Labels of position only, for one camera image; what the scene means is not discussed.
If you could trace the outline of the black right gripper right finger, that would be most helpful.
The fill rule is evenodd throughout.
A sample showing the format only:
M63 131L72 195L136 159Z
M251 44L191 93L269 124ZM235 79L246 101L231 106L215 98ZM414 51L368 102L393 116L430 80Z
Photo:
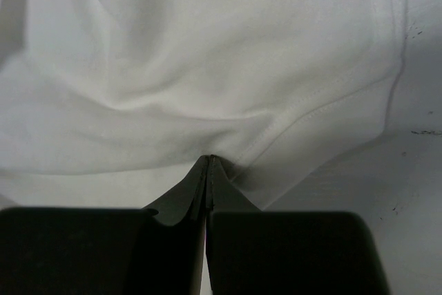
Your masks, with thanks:
M355 213L261 211L216 156L206 189L214 294L389 294L372 235Z

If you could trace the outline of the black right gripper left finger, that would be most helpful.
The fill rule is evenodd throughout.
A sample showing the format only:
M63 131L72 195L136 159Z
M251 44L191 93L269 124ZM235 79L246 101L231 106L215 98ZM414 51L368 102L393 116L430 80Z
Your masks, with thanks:
M1 212L2 294L198 294L209 158L141 209Z

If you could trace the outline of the white t-shirt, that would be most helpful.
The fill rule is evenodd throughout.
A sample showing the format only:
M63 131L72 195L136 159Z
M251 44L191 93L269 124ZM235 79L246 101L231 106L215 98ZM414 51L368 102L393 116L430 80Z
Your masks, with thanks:
M267 207L380 135L406 0L1 0L1 205L140 207L201 155Z

